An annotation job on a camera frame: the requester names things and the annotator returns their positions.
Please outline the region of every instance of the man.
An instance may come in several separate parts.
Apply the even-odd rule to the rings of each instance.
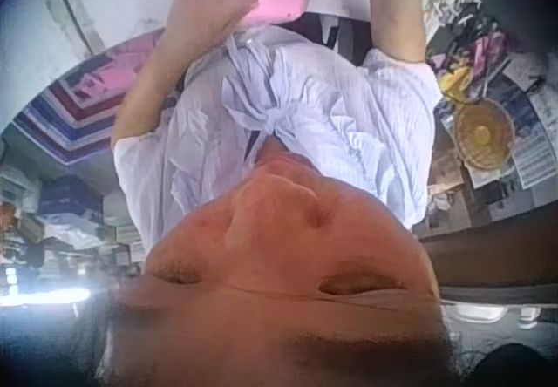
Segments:
[[[440,98],[421,0],[371,0],[360,69],[279,27],[230,37],[255,5],[175,0],[120,109],[115,164],[149,256],[116,297],[109,378],[448,383],[437,283],[405,229]]]

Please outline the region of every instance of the white shirt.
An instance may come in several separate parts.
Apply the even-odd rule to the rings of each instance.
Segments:
[[[237,33],[187,72],[172,115],[114,148],[149,252],[185,215],[244,180],[273,133],[324,175],[421,221],[441,94],[427,64],[372,50],[357,68],[280,27]],[[260,137],[246,157],[253,131]]]

